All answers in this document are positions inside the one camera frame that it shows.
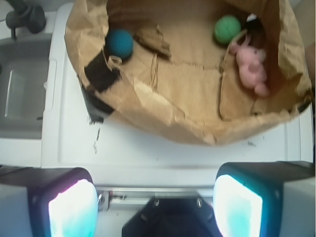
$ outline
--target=faucet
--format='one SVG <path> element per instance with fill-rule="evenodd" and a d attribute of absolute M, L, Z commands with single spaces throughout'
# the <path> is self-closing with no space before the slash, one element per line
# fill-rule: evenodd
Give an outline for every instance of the faucet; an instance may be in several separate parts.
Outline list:
<path fill-rule="evenodd" d="M 40 5 L 23 0 L 6 1 L 14 9 L 5 18 L 6 25 L 11 29 L 12 39 L 16 39 L 15 29 L 18 27 L 26 27 L 33 34 L 39 33 L 45 28 L 45 14 Z"/>

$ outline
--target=screw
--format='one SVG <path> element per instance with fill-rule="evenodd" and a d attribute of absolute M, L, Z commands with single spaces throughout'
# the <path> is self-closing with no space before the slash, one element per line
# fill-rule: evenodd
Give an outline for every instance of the screw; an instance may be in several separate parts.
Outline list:
<path fill-rule="evenodd" d="M 104 201 L 105 201 L 104 196 L 102 194 L 100 194 L 99 197 L 98 197 L 98 204 L 99 204 L 99 206 L 103 205 Z"/>
<path fill-rule="evenodd" d="M 198 208 L 202 207 L 202 199 L 200 199 L 200 198 L 197 199 L 197 207 Z"/>
<path fill-rule="evenodd" d="M 159 206 L 159 199 L 154 200 L 154 205 Z"/>

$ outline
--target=green ball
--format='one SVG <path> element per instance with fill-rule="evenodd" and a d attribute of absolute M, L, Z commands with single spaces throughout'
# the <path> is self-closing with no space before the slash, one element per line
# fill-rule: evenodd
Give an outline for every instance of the green ball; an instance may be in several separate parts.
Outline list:
<path fill-rule="evenodd" d="M 241 25 L 238 19 L 234 16 L 226 15 L 216 22 L 214 36 L 219 43 L 229 44 L 240 31 Z"/>

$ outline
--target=blue ball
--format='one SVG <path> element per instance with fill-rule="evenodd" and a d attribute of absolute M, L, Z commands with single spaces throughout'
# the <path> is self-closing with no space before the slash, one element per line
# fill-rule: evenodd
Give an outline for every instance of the blue ball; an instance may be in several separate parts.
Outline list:
<path fill-rule="evenodd" d="M 126 59 L 132 54 L 133 38 L 126 30 L 111 30 L 106 37 L 106 48 L 110 55 Z"/>

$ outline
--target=sink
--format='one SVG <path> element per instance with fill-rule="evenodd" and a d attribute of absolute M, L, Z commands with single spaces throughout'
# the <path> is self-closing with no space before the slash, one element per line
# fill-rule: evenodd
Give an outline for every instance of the sink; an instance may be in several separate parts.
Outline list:
<path fill-rule="evenodd" d="M 0 40 L 0 137 L 41 139 L 51 34 Z"/>

